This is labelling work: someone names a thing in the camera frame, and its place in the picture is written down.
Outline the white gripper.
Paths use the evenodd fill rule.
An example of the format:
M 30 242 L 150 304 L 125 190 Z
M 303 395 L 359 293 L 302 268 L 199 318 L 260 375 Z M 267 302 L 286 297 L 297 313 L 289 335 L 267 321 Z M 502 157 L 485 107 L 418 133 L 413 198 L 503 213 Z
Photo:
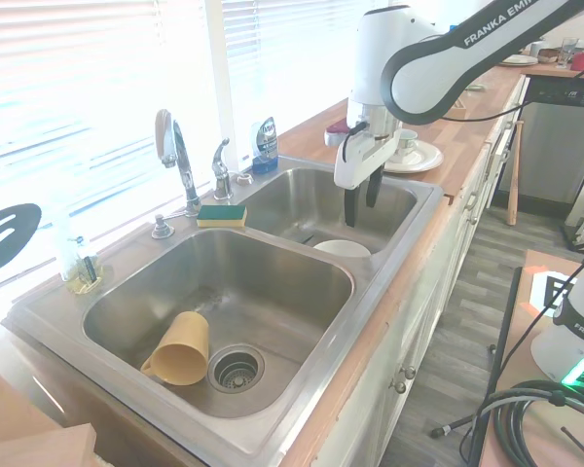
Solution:
M 345 189 L 345 222 L 348 227 L 355 227 L 358 187 L 369 177 L 366 205 L 369 208 L 375 207 L 383 181 L 383 165 L 395 154 L 400 136 L 400 128 L 381 140 L 377 140 L 372 132 L 362 130 L 340 145 L 334 169 L 334 183 Z

